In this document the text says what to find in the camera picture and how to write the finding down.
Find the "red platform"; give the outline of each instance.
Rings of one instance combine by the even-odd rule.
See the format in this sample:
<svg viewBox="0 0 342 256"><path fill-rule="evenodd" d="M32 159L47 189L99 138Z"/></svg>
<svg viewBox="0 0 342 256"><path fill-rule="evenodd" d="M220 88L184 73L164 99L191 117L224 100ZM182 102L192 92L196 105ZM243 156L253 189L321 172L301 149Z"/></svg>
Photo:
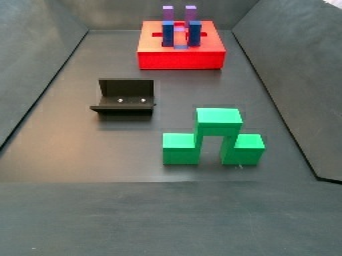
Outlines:
<svg viewBox="0 0 342 256"><path fill-rule="evenodd" d="M184 22L175 22L175 30ZM140 69L220 69L226 49L212 21L202 21L200 46L187 49L162 47L162 21L144 21L138 46ZM176 46L186 46L187 29L175 31Z"/></svg>

